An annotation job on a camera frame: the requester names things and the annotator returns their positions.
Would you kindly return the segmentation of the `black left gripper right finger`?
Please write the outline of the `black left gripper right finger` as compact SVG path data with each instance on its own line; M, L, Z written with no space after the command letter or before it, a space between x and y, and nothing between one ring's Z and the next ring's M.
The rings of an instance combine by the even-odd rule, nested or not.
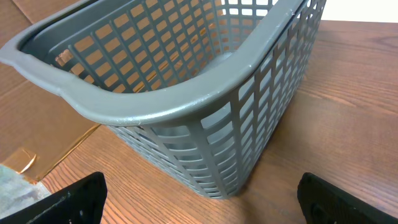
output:
M313 173L303 174L297 198L310 224L397 224L397 218L341 190Z

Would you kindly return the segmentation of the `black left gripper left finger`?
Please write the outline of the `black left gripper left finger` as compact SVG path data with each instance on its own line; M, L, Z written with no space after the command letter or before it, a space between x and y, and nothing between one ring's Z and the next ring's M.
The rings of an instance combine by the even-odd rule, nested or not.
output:
M2 224L100 223L107 197L104 174L94 172L8 217Z

